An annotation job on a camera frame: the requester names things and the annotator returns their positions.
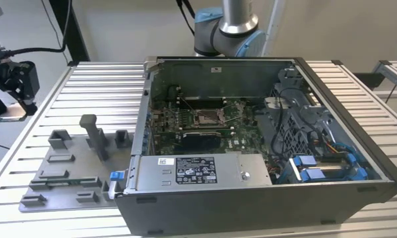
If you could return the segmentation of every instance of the black electronic component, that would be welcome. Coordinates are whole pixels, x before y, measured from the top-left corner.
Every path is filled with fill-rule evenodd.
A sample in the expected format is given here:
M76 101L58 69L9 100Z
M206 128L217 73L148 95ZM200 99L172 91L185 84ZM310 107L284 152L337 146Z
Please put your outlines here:
M224 107L224 100L181 100L180 109L218 109Z
M318 158L321 163L341 163L342 160L346 160L348 152L340 153L324 153L324 155Z
M184 151L206 151L220 147L221 134L217 132L188 132L181 137Z

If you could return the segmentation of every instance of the blue latch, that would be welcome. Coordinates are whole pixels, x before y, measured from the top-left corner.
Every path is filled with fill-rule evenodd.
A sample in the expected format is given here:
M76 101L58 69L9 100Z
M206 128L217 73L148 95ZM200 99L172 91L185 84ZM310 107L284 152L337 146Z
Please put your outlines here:
M296 166L316 166L317 165L314 156L312 156L312 155L297 155L293 158L293 161L294 161Z
M300 172L302 182L310 182L318 179L324 179L325 175L320 168L317 169L306 169Z
M125 179L124 171L114 171L110 173L110 181L122 181Z
M349 159L349 162L350 162L350 164L352 164L352 166L353 166L353 165L356 164L356 162L357 162L357 161L356 161L356 157L354 157L354 155L349 153L349 154L346 155L346 158Z

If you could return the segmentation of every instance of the white wall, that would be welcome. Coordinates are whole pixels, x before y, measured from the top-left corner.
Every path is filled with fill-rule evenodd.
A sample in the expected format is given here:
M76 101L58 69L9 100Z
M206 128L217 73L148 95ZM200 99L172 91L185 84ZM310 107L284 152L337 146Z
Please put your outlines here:
M221 0L190 0L194 10ZM142 61L146 56L190 56L194 39L176 0L76 0L76 16L92 60ZM253 0L260 28L268 28L273 0ZM185 9L193 26L193 20Z
M0 0L0 6L4 11L0 17L0 43L8 50L26 47L58 48L40 0ZM28 53L14 56L12 60L29 60L36 64L41 87L37 93L37 105L40 105L64 71L66 65L64 56L56 53ZM0 97L5 103L13 102L6 93L0 93ZM0 144L5 146L13 144L25 124L26 121L0 123ZM0 148L0 160L5 153L6 150Z
M353 71L397 60L397 0L286 0L273 55L340 59Z

